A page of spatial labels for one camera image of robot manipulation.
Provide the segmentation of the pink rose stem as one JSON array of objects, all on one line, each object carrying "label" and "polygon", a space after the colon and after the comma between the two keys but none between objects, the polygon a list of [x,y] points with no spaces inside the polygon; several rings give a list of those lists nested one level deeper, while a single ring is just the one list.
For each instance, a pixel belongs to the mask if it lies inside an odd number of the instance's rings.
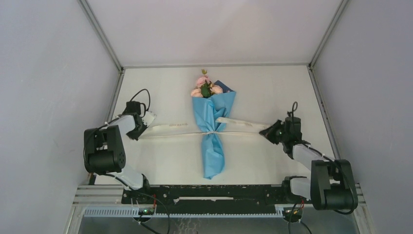
[{"label": "pink rose stem", "polygon": [[192,97],[196,97],[196,98],[203,98],[204,97],[200,88],[193,89],[191,91],[190,95]]},{"label": "pink rose stem", "polygon": [[196,82],[196,88],[200,88],[204,98],[209,98],[212,96],[210,91],[211,81],[208,78],[207,70],[202,69],[202,76],[198,78]]},{"label": "pink rose stem", "polygon": [[215,94],[222,94],[223,89],[219,85],[213,85],[210,87],[210,91],[213,95]]}]

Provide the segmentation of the blue wrapping paper sheet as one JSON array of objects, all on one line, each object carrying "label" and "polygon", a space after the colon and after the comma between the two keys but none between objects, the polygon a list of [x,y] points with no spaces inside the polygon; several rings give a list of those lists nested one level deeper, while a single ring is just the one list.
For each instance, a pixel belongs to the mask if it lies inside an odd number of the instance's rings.
[{"label": "blue wrapping paper sheet", "polygon": [[192,97],[192,109],[196,125],[204,136],[201,141],[201,153],[204,178],[212,179],[224,170],[225,155],[222,141],[218,135],[226,124],[218,118],[229,117],[236,92],[220,80],[213,83],[222,88],[221,94],[210,97]]}]

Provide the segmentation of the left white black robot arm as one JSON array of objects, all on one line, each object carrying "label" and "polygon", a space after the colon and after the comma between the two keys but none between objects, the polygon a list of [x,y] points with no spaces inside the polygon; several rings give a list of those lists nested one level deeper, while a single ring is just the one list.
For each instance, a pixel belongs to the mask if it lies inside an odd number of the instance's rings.
[{"label": "left white black robot arm", "polygon": [[146,127],[138,113],[121,114],[104,125],[84,131],[83,159],[87,172],[108,176],[133,191],[140,203],[151,200],[152,190],[146,176],[126,165],[123,136],[138,140]]}]

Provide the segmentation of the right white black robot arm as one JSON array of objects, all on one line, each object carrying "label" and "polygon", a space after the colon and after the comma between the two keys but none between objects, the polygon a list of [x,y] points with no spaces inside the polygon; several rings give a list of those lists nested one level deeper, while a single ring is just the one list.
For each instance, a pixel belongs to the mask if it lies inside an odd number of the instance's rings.
[{"label": "right white black robot arm", "polygon": [[302,139],[301,119],[286,117],[259,132],[269,142],[283,147],[292,160],[310,171],[310,176],[291,175],[282,182],[282,198],[288,203],[308,199],[316,210],[351,214],[358,206],[352,167],[345,159],[331,159]]}]

